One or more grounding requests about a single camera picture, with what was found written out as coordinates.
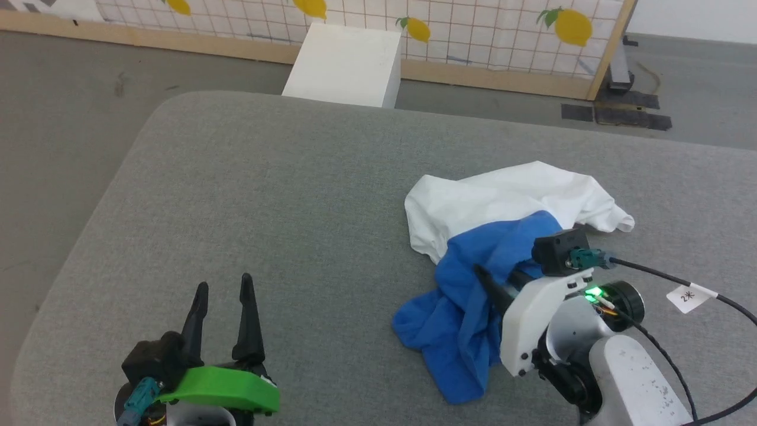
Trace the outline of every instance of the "black cable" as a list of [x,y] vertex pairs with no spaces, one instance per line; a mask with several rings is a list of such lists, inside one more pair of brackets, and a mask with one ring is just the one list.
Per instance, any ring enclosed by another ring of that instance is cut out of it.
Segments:
[[[726,296],[723,296],[722,294],[718,294],[718,297],[716,299],[720,300],[726,305],[729,305],[731,308],[736,309],[738,312],[741,312],[747,318],[749,318],[749,320],[754,325],[757,325],[757,318],[755,318],[754,314],[749,312],[749,310],[747,310],[743,306],[739,305],[738,303],[734,302],[731,299],[728,299]],[[742,409],[746,404],[749,404],[750,402],[752,402],[755,398],[757,398],[757,387],[752,389],[752,392],[750,392],[749,395],[744,397],[738,403],[733,404],[732,406],[726,408],[725,410],[716,412],[713,415],[708,415],[705,418],[701,418],[699,421],[692,421],[691,423],[686,423],[684,426],[697,426],[698,424],[705,424],[711,421],[719,420],[727,415],[734,414],[736,411]]]
[[[657,271],[656,269],[653,269],[653,268],[648,268],[647,266],[644,266],[644,265],[639,265],[638,263],[627,262],[627,261],[625,261],[623,259],[613,258],[613,257],[609,258],[608,261],[610,261],[611,263],[615,263],[617,265],[623,265],[623,266],[626,266],[628,268],[633,268],[633,269],[637,269],[639,271],[646,272],[648,274],[656,275],[657,277],[664,278],[664,279],[672,281],[674,283],[679,283],[679,284],[684,285],[686,287],[690,287],[691,286],[691,282],[690,281],[686,281],[684,279],[681,279],[681,278],[678,278],[678,277],[674,277],[674,276],[672,276],[670,274],[666,274],[665,272]],[[731,308],[736,309],[738,312],[741,312],[744,316],[746,316],[747,318],[749,318],[749,320],[754,325],[757,325],[757,317],[755,317],[754,314],[751,313],[747,308],[744,308],[743,306],[739,305],[738,303],[734,302],[731,299],[728,299],[726,296],[723,296],[722,294],[718,294],[718,296],[716,297],[716,299],[720,300],[721,302],[725,303],[726,305],[729,305]],[[619,315],[623,314],[622,312],[620,312],[619,309],[616,309],[615,311]],[[698,425],[701,425],[701,424],[706,424],[706,423],[710,423],[710,422],[715,421],[715,420],[719,420],[719,419],[721,419],[721,418],[723,418],[723,417],[725,417],[727,415],[731,415],[731,414],[735,413],[736,411],[742,409],[744,406],[746,406],[747,404],[749,404],[750,402],[752,402],[755,398],[757,398],[757,387],[755,387],[754,389],[752,389],[752,392],[750,392],[749,395],[747,395],[743,399],[741,399],[738,403],[733,404],[732,406],[726,408],[725,410],[722,410],[720,412],[716,412],[713,415],[708,415],[707,417],[701,418],[699,420],[696,420],[696,418],[694,418],[694,421],[691,421],[689,423],[683,424],[682,426],[698,426]]]
[[670,364],[670,366],[673,368],[673,372],[675,372],[675,375],[678,376],[678,381],[681,382],[681,386],[684,387],[684,392],[686,393],[686,399],[689,400],[689,407],[691,407],[691,417],[696,422],[699,417],[696,415],[696,406],[694,405],[694,398],[691,396],[691,391],[689,390],[689,385],[684,380],[684,375],[681,373],[681,370],[678,369],[678,366],[673,362],[673,359],[668,355],[668,351],[664,350],[662,348],[662,345],[659,344],[657,339],[650,334],[650,332],[644,328],[643,325],[636,322],[633,318],[626,315],[625,312],[623,312],[621,309],[616,309],[615,313],[620,316],[620,318],[623,318],[624,320],[628,321],[629,323],[633,324],[634,327],[636,327],[637,330],[639,330],[644,336],[646,336],[647,339],[649,339],[650,342],[657,348],[658,351],[662,354],[662,356],[665,357],[665,360]]
[[625,261],[623,259],[619,259],[619,258],[608,258],[607,260],[610,263],[615,263],[617,265],[623,265],[623,266],[631,268],[631,269],[636,269],[638,271],[642,271],[642,272],[646,272],[648,274],[656,275],[657,277],[660,277],[660,278],[663,278],[663,279],[666,279],[666,280],[669,280],[669,281],[673,281],[674,283],[679,283],[679,284],[684,285],[686,287],[688,287],[689,285],[691,285],[691,283],[689,281],[682,280],[679,277],[674,277],[674,276],[672,276],[670,274],[666,274],[665,272],[657,271],[656,269],[648,268],[648,267],[646,267],[644,265],[639,265],[638,263],[627,262],[627,261]]

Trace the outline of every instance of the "green leaf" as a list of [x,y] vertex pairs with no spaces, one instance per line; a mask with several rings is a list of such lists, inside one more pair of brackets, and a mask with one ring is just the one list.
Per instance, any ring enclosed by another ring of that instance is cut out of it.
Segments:
[[547,10],[541,11],[541,13],[539,14],[539,16],[536,17],[536,23],[539,23],[539,20],[541,19],[541,17],[543,17],[545,14],[547,14],[549,12],[550,11],[547,11]]
[[557,9],[552,9],[551,11],[543,10],[539,14],[539,16],[536,17],[536,22],[539,23],[539,20],[544,17],[544,23],[547,25],[547,28],[549,28],[550,25],[555,23],[557,17],[560,15],[560,12],[562,12],[562,6]]
[[544,23],[547,25],[547,28],[555,23],[557,17],[560,15],[560,12],[561,10],[555,9],[553,11],[550,11],[550,13],[548,13],[547,16],[544,17]]

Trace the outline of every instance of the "white wall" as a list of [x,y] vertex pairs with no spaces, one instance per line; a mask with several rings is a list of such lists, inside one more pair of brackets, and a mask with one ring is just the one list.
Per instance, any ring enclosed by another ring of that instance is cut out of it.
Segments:
[[638,0],[629,33],[757,44],[757,0]]

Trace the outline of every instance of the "green bracket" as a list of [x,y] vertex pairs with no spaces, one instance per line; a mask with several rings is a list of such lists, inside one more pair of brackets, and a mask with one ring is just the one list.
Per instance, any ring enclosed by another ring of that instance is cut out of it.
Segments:
[[226,409],[278,412],[279,388],[249,371],[206,365],[190,368],[176,390],[157,397],[164,404],[175,400]]

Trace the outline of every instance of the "grid backdrop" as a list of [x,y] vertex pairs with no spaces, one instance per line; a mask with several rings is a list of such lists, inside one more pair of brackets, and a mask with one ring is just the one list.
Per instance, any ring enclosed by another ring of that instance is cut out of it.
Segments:
[[[310,24],[293,0],[186,0],[192,15],[160,0],[96,0],[111,23],[301,45]],[[618,18],[622,0],[326,0],[326,23],[402,31],[402,57],[490,70],[515,70],[592,79]],[[560,41],[539,13],[562,7],[588,17],[585,47]],[[395,22],[414,17],[431,31],[428,43]]]

